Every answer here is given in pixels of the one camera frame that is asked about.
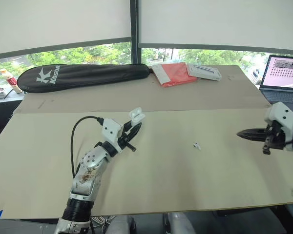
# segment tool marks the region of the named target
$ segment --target laptop screen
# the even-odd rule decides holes
[[[293,90],[293,57],[270,55],[260,88]]]

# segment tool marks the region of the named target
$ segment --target beige cardboard surface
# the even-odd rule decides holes
[[[267,108],[261,92],[236,66],[213,66],[220,81],[197,82],[161,87],[151,74],[146,79],[89,86],[43,94],[26,94],[15,113],[63,113],[93,111],[213,110]]]
[[[293,152],[262,154],[262,142],[239,138],[264,128],[266,109],[146,112],[136,152],[108,165],[93,215],[267,206],[293,202]],[[56,218],[72,183],[70,134],[86,115],[124,123],[125,112],[15,114],[0,135],[2,218]],[[74,155],[101,136],[93,119],[76,130]],[[198,142],[202,150],[193,147]]]

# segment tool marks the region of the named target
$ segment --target floor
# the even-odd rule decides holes
[[[285,229],[269,209],[219,217],[216,212],[186,212],[197,234],[282,234]],[[137,234],[163,234],[162,214],[132,215]],[[1,220],[0,234],[52,234],[55,225],[18,220]]]

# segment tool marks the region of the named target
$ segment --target black cable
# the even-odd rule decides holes
[[[104,224],[105,228],[104,228],[103,234],[105,234],[106,231],[107,231],[107,228],[108,228],[108,220],[109,220],[109,218],[110,218],[110,216],[107,217],[107,220],[105,221],[105,224]]]
[[[5,98],[10,94],[10,92],[12,92],[12,91],[13,91],[13,89],[11,89],[11,90],[8,92],[8,94],[5,95],[5,97],[4,97],[3,99],[5,99]]]
[[[92,234],[95,234],[94,226],[93,226],[91,218],[90,218],[90,229],[91,229]]]
[[[74,141],[75,129],[76,129],[77,125],[78,125],[81,121],[83,121],[84,119],[87,119],[87,118],[94,118],[95,120],[97,120],[97,121],[101,124],[101,126],[103,125],[103,121],[104,121],[104,119],[103,119],[103,118],[100,118],[100,117],[95,117],[95,116],[85,116],[85,117],[79,119],[79,120],[75,123],[75,125],[74,125],[74,127],[73,127],[73,130],[72,130],[72,135],[71,135],[71,138],[70,138],[70,161],[71,161],[71,164],[72,164],[72,174],[73,174],[73,178],[75,178],[74,157],[73,157],[73,141]]]

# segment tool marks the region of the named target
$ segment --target laptop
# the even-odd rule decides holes
[[[270,55],[259,90],[271,104],[280,101],[293,111],[293,57]]]

